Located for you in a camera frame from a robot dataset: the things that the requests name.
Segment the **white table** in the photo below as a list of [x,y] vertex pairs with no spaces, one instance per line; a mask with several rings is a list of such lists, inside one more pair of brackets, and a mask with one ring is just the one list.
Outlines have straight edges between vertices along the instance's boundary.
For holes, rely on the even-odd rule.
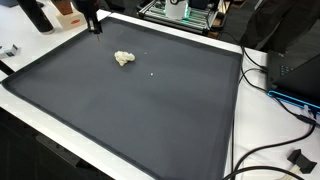
[[[17,56],[4,59],[3,62],[5,64],[15,71],[19,70],[86,29],[85,26],[82,26],[64,32],[53,16],[54,11],[55,9],[49,5],[44,8],[44,12],[56,28],[56,32],[52,35],[43,36],[35,29],[20,7],[9,9],[0,6],[0,17],[5,17],[6,21],[10,22],[9,24],[0,24],[0,43],[4,46],[11,46],[14,43],[21,48]],[[110,14],[106,11],[98,12],[99,19]],[[238,46],[229,43],[120,14],[111,14],[110,16],[221,49],[241,53],[241,49]],[[247,52],[257,63],[266,63],[266,54],[250,49],[247,49]],[[244,69],[251,67],[254,67],[254,65],[245,58]],[[0,72],[0,80],[5,77],[6,75]],[[264,75],[258,72],[249,72],[247,77],[253,84],[264,87]],[[65,126],[60,121],[13,96],[2,86],[0,86],[0,106],[115,179],[152,179],[108,150]],[[301,113],[299,108],[287,106],[290,110]],[[274,100],[253,89],[247,83],[241,83],[235,117],[235,161],[255,147],[300,137],[308,131],[308,128],[309,125],[296,120],[280,108]],[[309,159],[320,162],[320,131],[316,129],[313,135],[304,141],[257,152],[246,159],[242,166],[270,165],[289,169],[291,164],[286,160],[286,157],[294,149],[302,149],[303,154]],[[229,158],[230,156],[227,159],[226,174],[230,172]],[[282,176],[283,174],[278,172],[252,171],[237,177],[244,180],[270,180],[279,179]],[[312,175],[302,175],[302,177],[309,180],[318,180],[320,166],[316,166]]]

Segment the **orange object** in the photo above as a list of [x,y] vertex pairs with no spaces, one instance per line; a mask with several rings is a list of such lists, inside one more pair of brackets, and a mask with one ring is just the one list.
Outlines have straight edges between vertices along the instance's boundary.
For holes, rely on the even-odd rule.
[[87,24],[82,13],[76,9],[73,9],[72,11],[73,13],[67,15],[62,15],[59,12],[56,13],[56,18],[58,19],[62,29],[65,31]]
[[51,0],[51,1],[62,15],[68,15],[73,13],[71,3],[69,0]]

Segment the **white device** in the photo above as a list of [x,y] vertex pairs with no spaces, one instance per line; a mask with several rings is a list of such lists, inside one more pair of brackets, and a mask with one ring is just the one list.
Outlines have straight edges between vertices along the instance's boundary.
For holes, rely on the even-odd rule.
[[0,46],[0,59],[15,56],[17,54],[18,48],[16,45],[12,45],[11,49],[4,49]]
[[189,16],[189,0],[166,0],[167,18],[181,20]]

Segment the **cable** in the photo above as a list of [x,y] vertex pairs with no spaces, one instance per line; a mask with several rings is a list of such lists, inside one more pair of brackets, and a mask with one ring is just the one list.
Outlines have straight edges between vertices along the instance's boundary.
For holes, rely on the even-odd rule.
[[311,129],[303,136],[299,137],[299,138],[296,138],[296,139],[293,139],[293,140],[290,140],[290,141],[285,141],[285,142],[282,142],[282,143],[277,143],[277,144],[272,144],[272,145],[267,145],[267,146],[261,146],[261,147],[258,147],[258,148],[255,148],[249,152],[247,152],[245,155],[243,155],[240,160],[237,162],[235,168],[234,168],[234,171],[237,171],[241,165],[241,163],[251,154],[257,152],[257,151],[260,151],[260,150],[263,150],[263,149],[268,149],[268,148],[273,148],[273,147],[279,147],[279,146],[284,146],[284,145],[287,145],[287,144],[291,144],[291,143],[295,143],[295,142],[298,142],[298,141],[301,141],[303,139],[306,139],[308,138],[314,131],[315,129],[315,124],[312,125]]
[[304,115],[301,115],[301,114],[299,115],[299,114],[293,113],[293,112],[290,111],[279,99],[277,99],[277,98],[274,98],[274,99],[280,104],[280,106],[281,106],[284,110],[286,110],[288,113],[290,113],[291,115],[293,115],[293,116],[296,117],[297,119],[299,119],[299,120],[301,120],[302,122],[305,122],[305,123],[307,123],[307,124],[315,124],[317,128],[320,128],[320,124],[319,124],[317,121],[315,121],[315,120],[313,120],[313,119],[310,119],[310,118],[308,118],[308,117],[306,117],[306,116],[304,116]]
[[243,79],[243,77],[246,75],[246,73],[248,73],[249,71],[260,71],[262,73],[266,73],[266,71],[262,70],[262,69],[257,69],[257,68],[251,68],[251,69],[248,69],[246,70],[240,77],[239,79],[239,83],[241,82],[241,80]]
[[[232,34],[230,34],[230,33],[228,33],[228,32],[225,32],[225,31],[223,31],[223,32],[221,32],[221,33],[224,33],[224,34],[229,35],[229,36],[237,43],[237,45],[239,45],[239,41],[236,40],[236,38],[235,38]],[[254,65],[258,66],[259,68],[261,68],[261,69],[263,69],[263,70],[265,70],[265,71],[268,71],[268,68],[267,68],[266,66],[261,66],[261,65],[259,65],[258,63],[256,63],[256,62],[248,55],[246,49],[245,49],[243,46],[241,46],[241,48],[243,49],[244,54],[248,57],[248,59],[249,59]]]
[[247,83],[248,83],[250,86],[252,86],[252,87],[254,87],[254,88],[256,88],[256,89],[258,89],[258,90],[260,90],[260,91],[262,91],[262,92],[264,92],[264,93],[266,93],[266,94],[268,94],[268,91],[267,91],[267,90],[262,89],[261,87],[258,87],[258,86],[253,85],[253,84],[248,80],[248,78],[246,77],[245,73],[243,72],[242,66],[241,66],[240,69],[241,69],[241,72],[242,72],[242,74],[243,74],[244,79],[247,81]]
[[243,173],[243,172],[247,172],[247,171],[253,171],[253,170],[271,170],[271,171],[278,171],[278,172],[282,172],[282,173],[285,173],[285,174],[288,174],[298,180],[304,180],[303,178],[301,178],[300,176],[290,172],[290,171],[287,171],[287,170],[284,170],[284,169],[281,169],[281,168],[277,168],[277,167],[272,167],[272,166],[252,166],[252,167],[247,167],[247,168],[243,168],[243,169],[239,169],[237,171],[234,171],[232,173],[230,173],[229,175],[227,175],[226,177],[224,177],[222,180],[228,180],[230,178],[235,178],[236,175],[240,174],[240,173]]

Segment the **electronic device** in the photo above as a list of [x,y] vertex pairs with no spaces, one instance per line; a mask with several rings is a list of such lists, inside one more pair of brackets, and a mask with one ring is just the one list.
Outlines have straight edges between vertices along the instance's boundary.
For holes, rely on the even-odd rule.
[[[139,18],[197,34],[221,31],[226,15],[218,11],[222,0],[152,0],[137,8]],[[212,25],[216,18],[220,25]]]
[[268,53],[268,95],[320,114],[320,54],[301,65]]

